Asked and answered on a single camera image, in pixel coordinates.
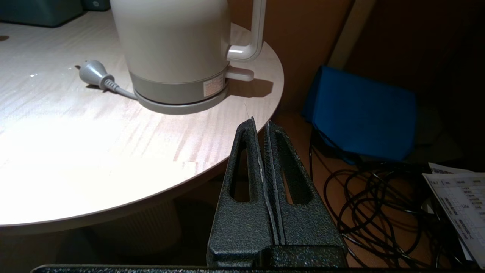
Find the right gripper plain right finger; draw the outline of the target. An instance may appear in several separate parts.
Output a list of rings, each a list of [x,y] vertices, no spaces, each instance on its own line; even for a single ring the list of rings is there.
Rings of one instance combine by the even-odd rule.
[[[346,266],[347,247],[286,132],[264,129],[265,199],[273,266]]]

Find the right gripper white-labelled left finger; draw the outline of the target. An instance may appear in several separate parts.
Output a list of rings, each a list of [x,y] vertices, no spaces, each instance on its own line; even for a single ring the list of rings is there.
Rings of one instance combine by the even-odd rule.
[[[246,151],[249,201],[238,202],[235,176]],[[208,266],[257,266],[261,252],[274,244],[264,164],[253,118],[236,130],[207,245]]]

